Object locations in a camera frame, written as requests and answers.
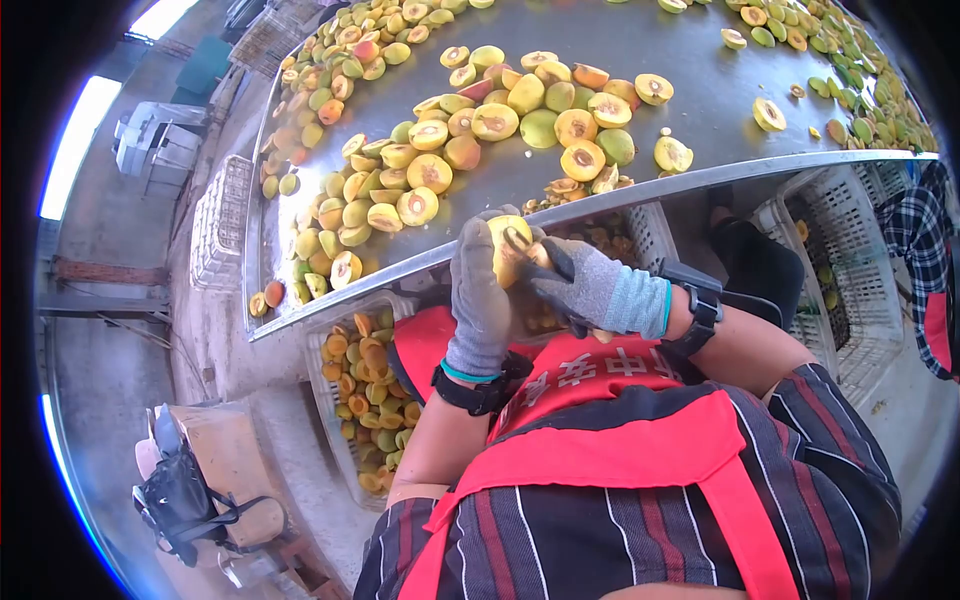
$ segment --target black pants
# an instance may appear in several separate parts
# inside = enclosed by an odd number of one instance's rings
[[[710,246],[730,278],[724,290],[757,296],[780,309],[780,327],[789,330],[804,287],[804,264],[792,251],[760,233],[752,223],[728,217],[710,230]],[[726,304],[777,324],[776,316],[762,306]]]

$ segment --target fluorescent light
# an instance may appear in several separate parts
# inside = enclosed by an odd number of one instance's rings
[[[160,39],[195,4],[197,0],[157,0],[156,4],[133,22],[130,31]]]
[[[40,403],[42,404],[43,422],[46,425],[47,438],[50,440],[50,449],[53,451],[54,459],[57,461],[57,467],[60,470],[60,477],[63,479],[63,484],[70,496],[74,510],[77,512],[77,516],[80,518],[80,523],[86,530],[87,537],[90,538],[90,542],[97,549],[97,553],[100,555],[100,559],[104,562],[104,566],[107,568],[107,571],[113,576],[113,580],[118,586],[120,586],[120,589],[125,589],[125,586],[120,580],[116,569],[107,559],[107,554],[104,552],[103,547],[93,535],[93,528],[90,527],[89,522],[86,520],[86,516],[80,509],[80,501],[77,499],[77,493],[74,490],[73,483],[70,481],[70,476],[67,473],[66,461],[63,459],[63,449],[60,447],[60,436],[57,435],[57,420],[54,418],[54,410],[53,405],[50,402],[50,395],[44,394],[41,396]]]
[[[77,171],[84,162],[90,140],[120,92],[120,86],[120,82],[105,77],[91,77],[86,82],[63,130],[57,155],[47,174],[43,202],[40,204],[40,216],[44,219],[59,221],[63,217],[66,199],[73,189]]]

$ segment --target striped shirt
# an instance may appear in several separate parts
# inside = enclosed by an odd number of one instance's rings
[[[717,389],[737,414],[747,443],[740,458],[800,597],[868,597],[896,560],[900,494],[866,425],[819,365],[783,379],[769,410],[755,396],[715,382],[661,392],[635,386],[620,400],[676,406],[669,409],[675,412]],[[365,547],[357,598],[398,596],[428,540],[422,527],[435,504],[408,499],[379,519]],[[744,589],[696,485],[518,486],[468,496],[450,528],[440,597],[598,598],[655,582]]]

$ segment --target hand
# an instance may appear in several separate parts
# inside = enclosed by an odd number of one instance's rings
[[[611,260],[586,242],[545,237],[540,243],[553,271],[523,263],[520,277],[556,312],[585,328],[663,337],[669,281]]]
[[[493,274],[493,239],[487,221],[504,214],[519,216],[520,211],[506,204],[464,223],[450,260],[450,300],[457,329],[446,347],[443,366],[451,377],[467,375],[483,381],[501,372],[510,344],[511,309],[507,293]],[[542,236],[542,230],[537,229],[535,237],[538,234]]]

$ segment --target wall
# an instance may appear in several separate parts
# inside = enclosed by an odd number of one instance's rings
[[[200,0],[168,37],[195,47],[205,35],[218,36],[229,5],[230,0]],[[124,82],[71,191],[58,255],[140,268],[166,263],[175,204],[142,199],[145,178],[122,175],[110,148],[120,113],[143,101],[168,102],[182,67],[182,60],[151,50]],[[103,296],[167,294],[165,288],[144,286],[71,285]],[[60,292],[82,293],[73,288]],[[123,556],[121,563],[126,563],[124,570],[138,595],[176,597],[154,559],[153,536],[131,501],[131,487],[140,482],[133,445],[146,436],[145,409],[174,402],[168,350],[99,320],[56,319],[54,328],[51,351],[64,436],[90,515]],[[168,337],[163,327],[151,330]]]

